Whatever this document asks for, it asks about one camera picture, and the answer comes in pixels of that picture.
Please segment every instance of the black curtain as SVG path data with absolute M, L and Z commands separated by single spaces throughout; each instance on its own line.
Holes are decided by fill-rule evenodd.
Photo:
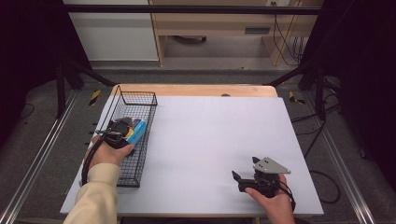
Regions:
M 63 1 L 6 0 L 0 6 L 2 133 L 10 133 L 19 119 L 27 92 L 56 79 L 61 61 L 92 69 L 68 13 L 42 7 L 46 3 L 62 5 Z M 78 77 L 78 71 L 70 73 Z M 0 146 L 6 139 L 0 138 Z
M 351 0 L 327 0 L 325 4 L 338 7 L 346 2 Z M 303 63 L 319 56 L 324 74 L 339 77 L 343 114 L 360 140 L 362 151 L 376 160 L 396 190 L 396 4 L 392 0 L 355 1 L 325 50 L 315 54 L 338 19 L 318 18 Z

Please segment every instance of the blue object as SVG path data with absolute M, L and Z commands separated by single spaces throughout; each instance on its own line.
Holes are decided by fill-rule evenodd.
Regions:
M 136 145 L 136 143 L 145 133 L 147 126 L 148 125 L 144 120 L 140 120 L 140 122 L 134 128 L 134 133 L 126 141 L 129 144 Z
M 140 123 L 140 120 L 142 119 L 134 119 L 134 121 L 132 122 L 132 127 L 134 127 L 134 129 L 137 127 L 137 125 Z

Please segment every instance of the finger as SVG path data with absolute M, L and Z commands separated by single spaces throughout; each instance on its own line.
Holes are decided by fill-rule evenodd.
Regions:
M 250 195 L 256 202 L 258 202 L 261 206 L 265 207 L 267 205 L 265 196 L 263 196 L 261 193 L 259 193 L 257 190 L 252 189 L 252 188 L 246 188 L 245 192 Z
M 121 159 L 129 155 L 134 149 L 134 145 L 128 144 L 125 147 L 116 150 L 117 156 Z
M 94 137 L 91 139 L 91 142 L 92 142 L 93 144 L 95 144 L 95 143 L 100 139 L 100 137 L 101 137 L 101 135 L 100 135 L 100 134 L 97 134 L 96 136 L 94 136 Z
M 84 160 L 87 159 L 88 154 L 90 153 L 90 151 L 91 151 L 91 149 L 93 148 L 93 146 L 95 145 L 95 143 L 100 139 L 100 137 L 101 137 L 101 135 L 97 134 L 96 136 L 94 136 L 94 137 L 91 139 L 92 145 L 91 145 L 91 146 L 88 148 L 88 150 L 85 152 Z
M 285 185 L 287 185 L 288 181 L 286 180 L 285 175 L 283 175 L 283 174 L 278 174 L 278 175 L 279 175 L 279 181 L 284 183 Z

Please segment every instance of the person's left hand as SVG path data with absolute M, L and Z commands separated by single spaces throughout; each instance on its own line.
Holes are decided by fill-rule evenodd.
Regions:
M 100 135 L 96 135 L 92 139 L 93 145 L 99 140 Z M 115 149 L 111 146 L 109 146 L 105 141 L 99 146 L 97 149 L 96 153 L 93 155 L 91 164 L 90 164 L 90 169 L 96 164 L 99 163 L 113 163 L 118 166 L 121 166 L 122 159 L 130 154 L 133 150 L 134 146 L 133 145 L 128 145 L 126 147 L 122 147 L 120 149 Z M 89 152 L 91 151 L 91 147 L 87 150 L 84 156 L 84 160 L 87 160 L 87 156 Z

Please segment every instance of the wooden table edge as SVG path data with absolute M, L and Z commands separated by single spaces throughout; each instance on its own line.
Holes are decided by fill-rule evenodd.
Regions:
M 114 86 L 111 95 L 121 91 L 153 91 L 159 96 L 250 96 L 277 97 L 276 89 L 262 85 L 197 85 L 197 84 L 119 84 Z

